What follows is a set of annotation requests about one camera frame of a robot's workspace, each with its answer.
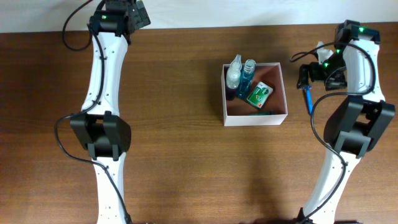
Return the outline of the green red toothpaste tube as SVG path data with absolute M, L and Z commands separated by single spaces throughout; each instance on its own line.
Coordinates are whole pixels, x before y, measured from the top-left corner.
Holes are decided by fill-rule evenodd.
M 262 113 L 254 113 L 250 114 L 249 116 L 270 116 L 270 115 L 275 115 L 274 111 L 266 111 Z

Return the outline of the blue mouthwash bottle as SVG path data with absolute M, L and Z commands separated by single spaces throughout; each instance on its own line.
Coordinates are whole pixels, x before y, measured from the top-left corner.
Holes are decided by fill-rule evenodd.
M 252 79 L 254 78 L 256 68 L 256 62 L 253 59 L 246 60 L 243 70 L 241 72 L 240 84 L 237 89 L 237 97 L 245 100 L 250 86 Z

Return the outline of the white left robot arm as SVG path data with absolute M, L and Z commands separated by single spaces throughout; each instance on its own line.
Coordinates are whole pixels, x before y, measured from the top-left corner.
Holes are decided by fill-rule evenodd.
M 124 201 L 123 169 L 131 127 L 119 113 L 121 70 L 132 34 L 150 24 L 142 1 L 101 1 L 87 25 L 93 64 L 81 111 L 68 117 L 84 163 L 95 169 L 98 223 L 132 223 Z

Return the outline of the clear bottle purple liquid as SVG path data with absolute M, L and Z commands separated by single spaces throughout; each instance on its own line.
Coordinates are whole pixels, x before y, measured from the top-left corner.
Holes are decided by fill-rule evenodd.
M 236 96 L 236 90 L 240 84 L 241 69 L 241 55 L 237 54 L 235 59 L 230 63 L 226 73 L 226 100 L 228 101 L 232 101 Z

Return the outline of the green white soap bar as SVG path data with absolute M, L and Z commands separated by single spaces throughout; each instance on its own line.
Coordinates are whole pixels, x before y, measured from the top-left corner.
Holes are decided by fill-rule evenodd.
M 269 85 L 259 82 L 253 91 L 248 95 L 246 101 L 253 107 L 261 109 L 274 89 Z

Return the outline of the blue disposable razor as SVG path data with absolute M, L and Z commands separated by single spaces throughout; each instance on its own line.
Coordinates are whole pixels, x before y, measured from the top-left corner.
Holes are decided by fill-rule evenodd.
M 300 88 L 304 93 L 305 104 L 307 107 L 308 114 L 312 113 L 313 110 L 313 103 L 312 103 L 312 95 L 310 90 L 312 89 L 311 85 L 305 85 Z

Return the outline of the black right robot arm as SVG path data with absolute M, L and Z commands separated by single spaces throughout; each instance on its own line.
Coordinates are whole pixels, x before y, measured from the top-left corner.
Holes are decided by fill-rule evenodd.
M 320 42 L 308 52 L 290 58 L 295 62 L 313 55 L 316 62 L 299 68 L 297 88 L 310 88 L 310 82 L 323 82 L 327 94 L 308 102 L 310 117 L 318 104 L 332 96 L 345 100 L 326 122 L 323 136 L 315 137 L 326 148 L 325 160 L 315 188 L 300 209 L 296 223 L 336 223 L 335 212 L 345 185 L 366 153 L 371 151 L 392 121 L 395 106 L 386 103 L 379 84 L 377 55 L 378 30 L 346 20 L 335 30 L 334 50 Z

